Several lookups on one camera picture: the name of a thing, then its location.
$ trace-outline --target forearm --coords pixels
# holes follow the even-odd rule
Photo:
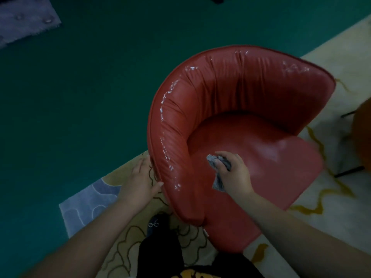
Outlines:
[[[116,202],[26,277],[95,277],[115,240],[135,214],[130,206]]]
[[[240,206],[303,277],[371,277],[371,257],[252,193]]]

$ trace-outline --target black metal leg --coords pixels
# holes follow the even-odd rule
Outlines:
[[[352,111],[352,112],[349,112],[349,113],[346,113],[346,114],[341,115],[341,117],[344,118],[344,117],[349,116],[349,115],[352,115],[354,113],[355,113],[355,111]]]
[[[364,170],[365,167],[364,166],[359,166],[357,168],[354,168],[354,169],[351,169],[351,170],[348,170],[348,171],[345,171],[345,172],[342,172],[342,173],[338,173],[337,175],[334,175],[334,177],[341,177],[341,176],[345,176],[345,175],[349,175],[351,173],[355,173],[355,172],[359,172],[359,171],[362,171]]]

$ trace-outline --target black pants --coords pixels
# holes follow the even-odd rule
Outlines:
[[[209,266],[188,267],[219,277],[263,278],[257,268],[242,254],[219,253]],[[139,247],[137,278],[172,277],[183,270],[184,260],[178,236],[174,231],[159,232],[144,239]]]

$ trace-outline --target gray cloth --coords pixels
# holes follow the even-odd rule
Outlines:
[[[210,154],[207,155],[206,159],[209,161],[210,166],[216,171],[215,180],[214,180],[214,183],[213,183],[213,188],[215,190],[225,192],[223,182],[221,181],[220,174],[218,172],[218,169],[215,166],[215,160],[219,159],[220,161],[222,161],[222,163],[225,165],[225,167],[227,168],[228,171],[230,171],[231,168],[232,168],[231,162],[229,162],[223,156],[214,156],[214,155],[210,155]]]
[[[18,39],[58,27],[49,0],[10,0],[0,4],[0,48]]]

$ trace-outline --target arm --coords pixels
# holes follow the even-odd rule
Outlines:
[[[276,250],[302,277],[371,277],[371,256],[315,229],[257,195],[242,158],[216,152],[232,164],[217,162],[227,193],[244,209]]]
[[[162,182],[153,187],[149,184],[149,170],[150,159],[140,160],[118,200],[24,277],[95,277],[122,230],[160,191]]]

